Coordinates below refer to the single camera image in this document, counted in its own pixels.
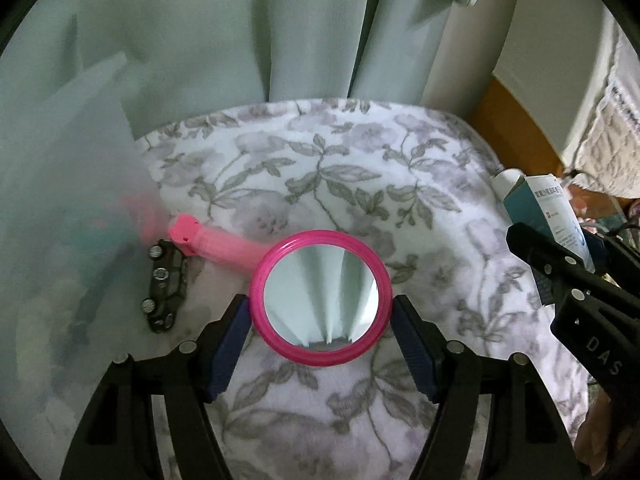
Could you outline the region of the person right hand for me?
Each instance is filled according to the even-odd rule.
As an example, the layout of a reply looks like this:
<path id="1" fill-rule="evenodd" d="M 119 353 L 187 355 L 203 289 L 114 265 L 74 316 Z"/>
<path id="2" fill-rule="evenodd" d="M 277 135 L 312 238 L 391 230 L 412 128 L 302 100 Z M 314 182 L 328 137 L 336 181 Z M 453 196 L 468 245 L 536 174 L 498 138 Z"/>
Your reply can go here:
<path id="1" fill-rule="evenodd" d="M 600 388 L 574 442 L 576 458 L 587 467 L 590 477 L 600 474 L 608 456 L 614 451 L 620 452 L 634 435 L 636 426 L 629 425 L 629 422 L 630 418 L 623 416 L 610 396 Z"/>

